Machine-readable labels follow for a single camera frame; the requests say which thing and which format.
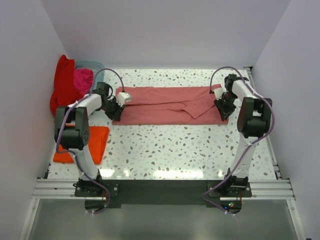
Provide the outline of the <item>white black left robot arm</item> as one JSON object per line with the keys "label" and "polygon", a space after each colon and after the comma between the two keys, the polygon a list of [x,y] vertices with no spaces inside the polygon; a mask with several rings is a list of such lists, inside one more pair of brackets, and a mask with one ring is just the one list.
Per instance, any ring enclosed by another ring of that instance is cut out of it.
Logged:
{"label": "white black left robot arm", "polygon": [[124,90],[113,95],[110,93],[111,89],[109,84],[98,82],[96,89],[85,94],[80,100],[56,109],[56,152],[69,154],[77,167],[78,181],[74,184],[76,197],[110,196],[89,150],[89,116],[95,111],[104,111],[112,121],[121,119],[125,104],[132,100],[132,96]]}

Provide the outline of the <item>salmon pink t shirt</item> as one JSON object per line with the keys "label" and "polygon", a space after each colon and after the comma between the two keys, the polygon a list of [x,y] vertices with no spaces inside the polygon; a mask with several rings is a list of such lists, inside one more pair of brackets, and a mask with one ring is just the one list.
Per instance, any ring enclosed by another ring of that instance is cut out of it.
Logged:
{"label": "salmon pink t shirt", "polygon": [[132,100],[125,104],[115,126],[226,125],[208,86],[126,87]]}

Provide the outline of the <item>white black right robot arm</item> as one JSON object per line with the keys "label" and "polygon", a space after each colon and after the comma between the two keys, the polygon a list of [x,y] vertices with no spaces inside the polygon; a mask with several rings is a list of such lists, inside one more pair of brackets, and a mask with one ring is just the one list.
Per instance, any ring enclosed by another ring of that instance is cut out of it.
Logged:
{"label": "white black right robot arm", "polygon": [[249,173],[251,160],[258,142],[267,135],[272,121],[272,100],[258,96],[247,78],[229,74],[224,79],[225,90],[215,89],[214,105],[220,118],[226,121],[236,110],[235,100],[241,107],[237,117],[239,142],[234,161],[224,179],[208,195],[218,197],[251,197]]}

